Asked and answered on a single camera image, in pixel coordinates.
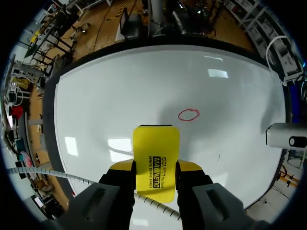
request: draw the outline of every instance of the yellow eraser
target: yellow eraser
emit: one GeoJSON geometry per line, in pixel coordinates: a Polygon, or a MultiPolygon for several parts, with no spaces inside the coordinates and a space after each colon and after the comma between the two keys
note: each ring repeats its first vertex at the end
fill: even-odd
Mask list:
{"type": "Polygon", "coordinates": [[[139,126],[133,132],[137,193],[170,203],[175,193],[180,134],[173,126],[139,126]]]}

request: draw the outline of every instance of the red object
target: red object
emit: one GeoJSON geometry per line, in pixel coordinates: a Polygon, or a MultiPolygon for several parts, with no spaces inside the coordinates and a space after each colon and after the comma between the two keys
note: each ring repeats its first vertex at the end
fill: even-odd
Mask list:
{"type": "Polygon", "coordinates": [[[12,116],[16,117],[16,119],[19,119],[23,112],[24,108],[21,105],[17,107],[12,107],[12,116]]]}
{"type": "Polygon", "coordinates": [[[195,119],[196,119],[197,117],[199,117],[199,116],[200,116],[200,112],[199,112],[197,109],[185,109],[185,110],[183,110],[183,111],[180,112],[180,114],[178,115],[178,119],[181,120],[181,121],[192,121],[192,120],[195,120],[195,119]],[[180,118],[180,115],[181,115],[182,113],[186,112],[186,111],[196,112],[196,116],[193,117],[193,118],[190,119],[190,120],[186,120],[186,119],[180,118]]]}

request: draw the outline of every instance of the cable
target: cable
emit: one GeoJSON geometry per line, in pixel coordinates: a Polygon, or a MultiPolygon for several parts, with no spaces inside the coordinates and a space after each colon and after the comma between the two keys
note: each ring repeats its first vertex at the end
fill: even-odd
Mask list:
{"type": "MultiPolygon", "coordinates": [[[[61,177],[61,178],[65,178],[65,179],[69,179],[69,180],[74,180],[74,181],[78,181],[84,184],[94,184],[96,183],[95,181],[90,181],[87,179],[84,179],[82,177],[79,176],[74,176],[71,174],[67,174],[64,172],[57,172],[54,170],[46,170],[46,169],[40,169],[40,168],[34,168],[34,167],[18,167],[18,168],[10,168],[7,169],[7,173],[8,174],[21,174],[21,173],[39,173],[39,174],[46,174],[46,175],[50,175],[50,176],[56,176],[56,177],[61,177]]],[[[150,204],[150,206],[155,207],[157,210],[162,211],[163,213],[168,214],[171,218],[174,218],[176,220],[181,220],[181,216],[180,213],[162,203],[159,203],[155,200],[152,200],[148,197],[145,197],[143,195],[134,194],[134,198],[138,201],[150,204]]]]}
{"type": "Polygon", "coordinates": [[[128,18],[129,18],[130,15],[132,14],[132,11],[133,11],[133,8],[135,7],[136,1],[137,1],[137,0],[134,1],[134,4],[133,4],[133,6],[132,6],[132,8],[131,8],[131,10],[130,10],[130,12],[129,12],[128,18]]]}
{"type": "Polygon", "coordinates": [[[206,37],[207,37],[207,38],[209,38],[209,39],[212,39],[212,38],[214,38],[214,37],[215,37],[215,39],[216,39],[216,29],[214,29],[214,28],[213,28],[213,31],[214,31],[214,34],[213,34],[213,36],[212,36],[212,37],[207,37],[207,34],[206,34],[206,37]]]}
{"type": "Polygon", "coordinates": [[[302,83],[302,88],[301,88],[301,97],[304,98],[303,96],[303,87],[304,87],[305,81],[302,83]]]}
{"type": "Polygon", "coordinates": [[[39,174],[46,174],[46,175],[50,175],[50,176],[56,176],[56,177],[61,177],[61,178],[65,178],[65,179],[69,179],[69,180],[74,180],[74,181],[78,181],[84,184],[88,184],[91,185],[93,183],[95,183],[95,181],[90,181],[78,176],[74,176],[71,174],[67,174],[64,172],[57,172],[54,170],[46,170],[46,169],[40,169],[40,168],[34,168],[34,167],[18,167],[18,168],[10,168],[7,169],[8,174],[16,174],[16,173],[39,173],[39,174]]]}
{"type": "Polygon", "coordinates": [[[21,92],[21,101],[20,101],[20,103],[19,104],[14,104],[14,106],[20,106],[22,103],[23,103],[23,100],[24,100],[24,93],[23,93],[23,91],[19,88],[19,87],[16,87],[17,89],[19,89],[20,90],[20,92],[21,92]]]}
{"type": "Polygon", "coordinates": [[[168,25],[165,25],[163,27],[161,27],[160,29],[158,29],[154,34],[153,36],[157,35],[157,33],[159,33],[161,30],[163,30],[165,27],[167,27],[168,25]]]}
{"type": "Polygon", "coordinates": [[[99,29],[98,29],[98,32],[97,32],[97,35],[96,35],[96,39],[95,39],[95,43],[94,43],[94,47],[93,47],[92,53],[95,51],[95,46],[96,46],[96,42],[97,42],[97,39],[98,39],[99,32],[100,32],[100,30],[101,30],[101,26],[102,26],[102,24],[105,22],[106,16],[107,16],[107,14],[110,12],[111,8],[112,8],[112,6],[110,6],[109,9],[107,10],[107,12],[106,12],[106,14],[105,14],[105,16],[104,16],[104,19],[102,20],[102,22],[101,22],[101,24],[100,24],[100,26],[99,26],[99,29]]]}
{"type": "MultiPolygon", "coordinates": [[[[270,73],[271,73],[271,76],[272,76],[272,78],[273,78],[273,70],[272,70],[272,68],[271,68],[271,66],[270,66],[270,63],[269,63],[269,49],[270,49],[270,47],[271,47],[271,45],[277,40],[277,39],[281,39],[281,38],[287,38],[287,36],[284,36],[284,35],[281,35],[281,36],[276,36],[275,38],[273,38],[272,40],[271,40],[271,42],[269,43],[269,45],[268,45],[268,47],[267,47],[267,50],[265,51],[265,58],[266,58],[266,60],[267,60],[267,64],[268,64],[268,67],[269,67],[269,70],[270,70],[270,73]]],[[[284,81],[282,81],[282,80],[280,80],[279,78],[278,78],[278,81],[280,82],[280,84],[282,84],[283,86],[287,86],[287,83],[286,82],[284,82],[284,81]]]]}

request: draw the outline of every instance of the yellow object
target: yellow object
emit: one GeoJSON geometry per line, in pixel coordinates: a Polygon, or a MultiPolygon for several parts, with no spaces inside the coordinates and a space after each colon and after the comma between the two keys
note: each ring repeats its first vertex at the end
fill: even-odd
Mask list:
{"type": "Polygon", "coordinates": [[[174,199],[179,131],[173,126],[139,126],[133,132],[136,188],[160,203],[174,199]]]}
{"type": "Polygon", "coordinates": [[[31,42],[31,43],[34,43],[34,42],[37,40],[38,36],[40,36],[40,33],[39,33],[39,31],[37,30],[37,31],[35,32],[35,35],[33,35],[33,37],[31,38],[30,42],[31,42]]]}
{"type": "Polygon", "coordinates": [[[133,163],[133,159],[126,160],[126,161],[120,161],[120,162],[113,164],[110,167],[110,169],[131,171],[132,163],[133,163]]]}
{"type": "Polygon", "coordinates": [[[183,160],[178,160],[178,162],[180,165],[180,170],[182,172],[202,170],[202,168],[199,165],[193,162],[183,161],[183,160]]]}
{"type": "Polygon", "coordinates": [[[17,85],[20,87],[20,88],[23,88],[23,89],[28,89],[28,86],[30,84],[30,82],[25,79],[25,78],[17,78],[17,77],[14,77],[12,82],[15,82],[17,83],[17,85]]]}

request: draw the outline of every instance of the red circle drawing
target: red circle drawing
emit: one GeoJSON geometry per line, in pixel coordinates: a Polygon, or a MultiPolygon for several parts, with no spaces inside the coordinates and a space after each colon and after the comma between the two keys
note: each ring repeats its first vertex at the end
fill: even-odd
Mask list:
{"type": "Polygon", "coordinates": [[[192,121],[192,120],[195,120],[197,117],[200,116],[200,112],[197,110],[197,109],[185,109],[183,111],[180,112],[180,114],[178,115],[178,119],[181,120],[181,121],[192,121]],[[189,120],[186,120],[186,119],[182,119],[180,118],[180,115],[186,111],[191,111],[191,112],[196,112],[196,116],[193,117],[192,119],[189,119],[189,120]]]}

